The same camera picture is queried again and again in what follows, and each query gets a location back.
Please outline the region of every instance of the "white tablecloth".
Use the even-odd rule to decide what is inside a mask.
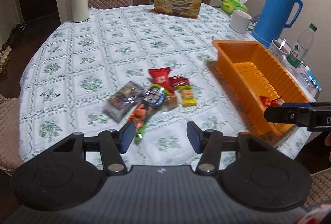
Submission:
[[[20,156],[24,161],[74,131],[85,136],[120,129],[128,115],[115,123],[102,113],[103,102],[128,81],[150,85],[148,69],[171,67],[171,76],[188,77],[198,100],[195,107],[156,113],[141,143],[123,155],[127,166],[190,164],[195,154],[186,136],[186,123],[236,136],[250,127],[231,89],[215,71],[213,39],[254,40],[235,33],[229,17],[202,4],[199,18],[155,14],[152,5],[110,10],[90,9],[82,23],[60,25],[36,52],[21,79]],[[279,146],[295,158],[310,132],[296,128]],[[220,168],[235,154],[222,154]],[[87,160],[101,168],[99,153]]]

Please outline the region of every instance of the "blue thermos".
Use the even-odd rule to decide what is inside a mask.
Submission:
[[[292,21],[287,24],[294,3],[299,4],[299,9]],[[284,28],[290,28],[297,20],[303,3],[301,0],[266,0],[260,18],[252,32],[258,42],[269,48],[273,39],[278,39]]]

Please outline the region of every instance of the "green plastic bag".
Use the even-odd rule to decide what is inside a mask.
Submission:
[[[244,4],[240,4],[239,0],[223,0],[221,9],[228,15],[231,15],[235,10],[248,12],[248,8]]]

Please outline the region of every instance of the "green bottle cap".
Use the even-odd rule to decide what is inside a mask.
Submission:
[[[317,30],[317,27],[313,24],[310,24],[309,28],[313,29],[314,32],[316,32],[316,30]]]

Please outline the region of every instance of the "orange plastic basket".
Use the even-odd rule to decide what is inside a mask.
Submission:
[[[229,82],[259,134],[281,136],[292,124],[270,123],[259,96],[285,102],[309,102],[281,64],[255,41],[214,40],[218,50],[217,69]]]

